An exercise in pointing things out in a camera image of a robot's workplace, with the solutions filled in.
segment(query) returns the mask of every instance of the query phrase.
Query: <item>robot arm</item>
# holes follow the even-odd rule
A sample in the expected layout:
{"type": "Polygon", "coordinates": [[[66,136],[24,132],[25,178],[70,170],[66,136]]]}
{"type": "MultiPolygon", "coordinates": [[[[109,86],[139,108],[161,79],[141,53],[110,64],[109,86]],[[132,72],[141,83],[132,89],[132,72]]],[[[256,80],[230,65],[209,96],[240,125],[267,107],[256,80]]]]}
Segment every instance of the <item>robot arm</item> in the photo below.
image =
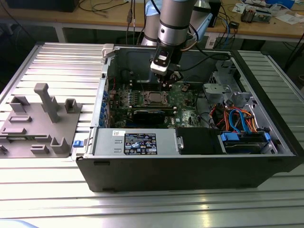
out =
{"type": "Polygon", "coordinates": [[[165,76],[170,64],[178,64],[186,41],[196,0],[163,0],[157,49],[151,62],[152,72],[165,76]]]}
{"type": "Polygon", "coordinates": [[[147,26],[142,45],[157,46],[151,71],[156,74],[162,90],[169,90],[171,84],[182,79],[176,70],[187,43],[190,21],[196,24],[201,38],[211,20],[211,13],[201,14],[193,10],[197,4],[200,6],[201,0],[156,0],[161,15],[151,2],[147,4],[147,26]]]}

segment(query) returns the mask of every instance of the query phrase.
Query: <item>power supply label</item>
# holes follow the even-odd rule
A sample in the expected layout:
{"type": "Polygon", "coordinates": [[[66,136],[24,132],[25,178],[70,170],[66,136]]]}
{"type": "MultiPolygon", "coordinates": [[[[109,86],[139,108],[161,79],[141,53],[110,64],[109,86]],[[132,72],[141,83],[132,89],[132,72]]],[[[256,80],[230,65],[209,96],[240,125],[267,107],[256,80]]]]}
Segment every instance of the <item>power supply label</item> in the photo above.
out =
{"type": "Polygon", "coordinates": [[[125,155],[157,155],[156,134],[124,134],[125,155]]]}

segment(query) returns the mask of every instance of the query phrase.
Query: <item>motherboard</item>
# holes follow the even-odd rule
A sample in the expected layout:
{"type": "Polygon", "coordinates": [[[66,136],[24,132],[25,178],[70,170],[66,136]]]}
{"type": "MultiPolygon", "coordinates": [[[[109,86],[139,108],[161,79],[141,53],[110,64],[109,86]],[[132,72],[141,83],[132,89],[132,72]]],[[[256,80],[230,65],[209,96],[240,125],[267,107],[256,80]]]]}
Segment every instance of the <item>motherboard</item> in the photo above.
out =
{"type": "Polygon", "coordinates": [[[196,96],[197,91],[183,83],[174,84],[170,91],[133,90],[121,85],[110,91],[111,127],[201,127],[196,96]]]}

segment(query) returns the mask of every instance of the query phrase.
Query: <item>blue clip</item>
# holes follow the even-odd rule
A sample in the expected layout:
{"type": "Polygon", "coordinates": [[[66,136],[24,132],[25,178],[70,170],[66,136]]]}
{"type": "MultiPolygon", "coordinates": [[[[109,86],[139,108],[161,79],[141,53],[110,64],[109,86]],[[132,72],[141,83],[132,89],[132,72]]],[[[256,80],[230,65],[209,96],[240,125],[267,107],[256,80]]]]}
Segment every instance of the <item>blue clip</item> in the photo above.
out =
{"type": "Polygon", "coordinates": [[[268,133],[265,133],[264,136],[265,136],[267,142],[270,142],[270,140],[271,140],[270,135],[268,133]]]}
{"type": "Polygon", "coordinates": [[[237,133],[232,133],[232,132],[224,132],[223,134],[220,135],[222,141],[239,141],[239,137],[237,133]]]}
{"type": "Polygon", "coordinates": [[[81,140],[75,140],[73,143],[74,148],[81,148],[84,147],[84,141],[81,140]]]}

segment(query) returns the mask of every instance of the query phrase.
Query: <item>white sticker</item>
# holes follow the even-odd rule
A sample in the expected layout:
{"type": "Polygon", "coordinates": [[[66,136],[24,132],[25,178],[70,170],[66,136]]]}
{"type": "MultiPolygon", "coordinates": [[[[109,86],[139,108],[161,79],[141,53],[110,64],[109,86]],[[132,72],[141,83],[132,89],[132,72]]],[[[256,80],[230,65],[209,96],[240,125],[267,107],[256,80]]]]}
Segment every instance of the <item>white sticker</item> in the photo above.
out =
{"type": "Polygon", "coordinates": [[[124,136],[125,131],[113,131],[112,136],[124,136]]]}

